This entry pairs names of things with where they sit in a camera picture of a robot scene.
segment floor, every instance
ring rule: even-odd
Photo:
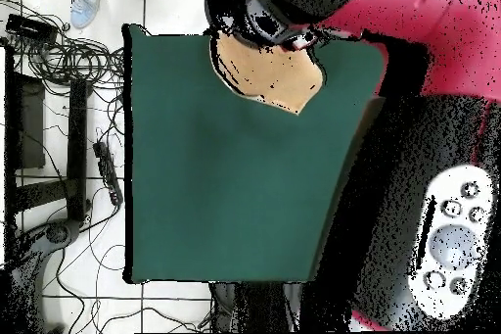
[[[26,12],[32,9],[42,15],[58,16],[64,23],[69,23],[71,0],[13,0],[22,3],[22,10],[0,5],[0,36],[4,35],[8,15]],[[69,30],[71,38],[84,37],[105,44],[112,52],[123,46],[121,26],[123,24],[142,24],[151,34],[202,33],[207,27],[204,12],[204,0],[101,0],[99,13],[88,27]],[[23,74],[33,74],[27,64],[23,64]],[[100,91],[103,99],[111,100],[115,96],[112,88]],[[46,93],[44,144],[51,154],[62,176],[66,173],[68,133],[68,100],[61,96]],[[107,104],[96,94],[88,101],[88,132],[90,141],[95,141],[99,132],[110,126],[106,110]],[[116,118],[118,127],[123,127],[123,115]],[[117,166],[117,176],[123,180],[124,153],[117,135],[110,139],[111,151]],[[92,221],[97,222],[108,217],[113,206],[106,190],[98,191],[103,183],[98,172],[97,161],[88,157],[87,193],[91,198],[94,193]],[[43,169],[24,170],[18,178],[18,185],[46,181],[58,178],[51,163]],[[65,202],[54,202],[18,215],[18,226],[27,230],[44,222],[49,215],[65,216]],[[48,323],[63,323],[66,332],[75,323],[72,333],[163,333],[174,330],[187,332],[184,323],[197,325],[204,319],[210,307],[210,293],[206,284],[183,282],[149,282],[145,285],[126,284],[121,276],[124,265],[124,214],[122,210],[106,224],[100,224],[67,248],[60,279],[66,288],[83,297],[82,303],[65,292],[56,282],[55,274],[62,259],[62,253],[53,254],[44,275],[43,301]],[[91,239],[96,238],[89,248]],[[99,261],[107,268],[101,267]],[[95,323],[91,322],[91,310],[99,308]]]

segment foot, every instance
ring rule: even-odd
[[[70,21],[75,28],[85,28],[92,23],[99,9],[100,0],[73,0]]]

